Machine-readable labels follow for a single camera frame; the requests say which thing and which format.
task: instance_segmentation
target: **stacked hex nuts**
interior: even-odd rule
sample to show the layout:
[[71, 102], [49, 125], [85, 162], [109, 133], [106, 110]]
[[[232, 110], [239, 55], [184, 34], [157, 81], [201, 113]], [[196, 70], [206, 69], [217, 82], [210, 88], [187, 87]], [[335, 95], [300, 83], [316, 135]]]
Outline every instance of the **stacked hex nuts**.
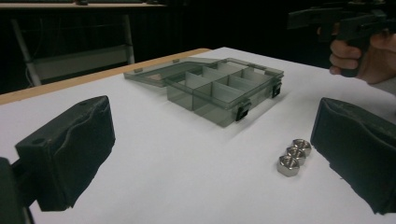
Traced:
[[297, 175], [300, 166], [304, 165], [306, 157], [311, 153], [312, 147], [304, 139], [294, 139], [291, 146], [286, 148], [285, 155], [279, 157], [277, 170], [285, 176]]

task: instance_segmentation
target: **finger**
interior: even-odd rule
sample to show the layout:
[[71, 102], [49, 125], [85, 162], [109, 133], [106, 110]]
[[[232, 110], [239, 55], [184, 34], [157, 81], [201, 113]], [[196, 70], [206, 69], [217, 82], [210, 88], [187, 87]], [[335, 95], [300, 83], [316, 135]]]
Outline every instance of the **finger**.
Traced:
[[388, 32], [371, 36], [371, 44], [377, 49], [388, 49], [396, 53], [396, 35]]
[[330, 71], [330, 74], [332, 74], [332, 75], [341, 75], [341, 68], [339, 68], [339, 67], [331, 66], [329, 71]]
[[351, 47], [346, 41], [334, 40], [330, 44], [332, 53], [338, 58], [344, 59], [359, 59], [361, 56], [361, 50], [355, 47]]
[[340, 58], [334, 54], [330, 55], [330, 62], [333, 66], [345, 69], [355, 69], [359, 65], [355, 59]]

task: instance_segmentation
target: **table surface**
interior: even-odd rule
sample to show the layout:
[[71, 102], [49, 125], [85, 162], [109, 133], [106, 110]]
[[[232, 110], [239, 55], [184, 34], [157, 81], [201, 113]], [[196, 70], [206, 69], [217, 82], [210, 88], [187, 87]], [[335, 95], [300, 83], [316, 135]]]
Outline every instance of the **table surface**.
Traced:
[[[191, 55], [283, 70], [281, 93], [241, 121], [220, 128], [167, 101], [166, 89], [122, 74]], [[24, 137], [70, 106], [99, 95], [110, 100], [113, 151], [73, 208], [41, 212], [32, 204], [37, 224], [396, 221], [395, 214], [374, 214], [315, 150], [297, 176], [276, 170], [277, 158], [293, 139], [310, 139], [322, 97], [358, 105], [396, 123], [394, 95], [355, 78], [331, 76], [326, 69], [237, 49], [198, 49], [1, 95], [0, 156], [14, 162], [14, 146]]]

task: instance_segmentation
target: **dark background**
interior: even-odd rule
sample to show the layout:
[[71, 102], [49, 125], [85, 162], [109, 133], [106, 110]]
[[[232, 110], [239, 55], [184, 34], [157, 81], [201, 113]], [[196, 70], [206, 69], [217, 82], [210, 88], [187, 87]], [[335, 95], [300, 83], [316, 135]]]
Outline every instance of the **dark background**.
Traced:
[[286, 28], [289, 12], [319, 6], [325, 1], [189, 0], [185, 1], [187, 6], [178, 2], [161, 9], [84, 15], [56, 11], [38, 13], [39, 16], [3, 13], [0, 15], [0, 93], [29, 87], [10, 18], [18, 18], [34, 58], [119, 45], [124, 42], [120, 14], [127, 13], [137, 63], [190, 49], [228, 47], [323, 68], [330, 66], [330, 44], [318, 42], [318, 27]]

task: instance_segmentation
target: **clear plastic box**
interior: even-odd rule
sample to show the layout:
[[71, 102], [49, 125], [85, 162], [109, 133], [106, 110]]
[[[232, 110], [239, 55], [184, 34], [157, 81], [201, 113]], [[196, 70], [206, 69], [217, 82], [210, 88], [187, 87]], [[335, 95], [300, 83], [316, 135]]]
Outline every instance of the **clear plastic box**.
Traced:
[[125, 72], [124, 77], [166, 87], [169, 101], [227, 127], [280, 93], [283, 71], [233, 58], [185, 58]]

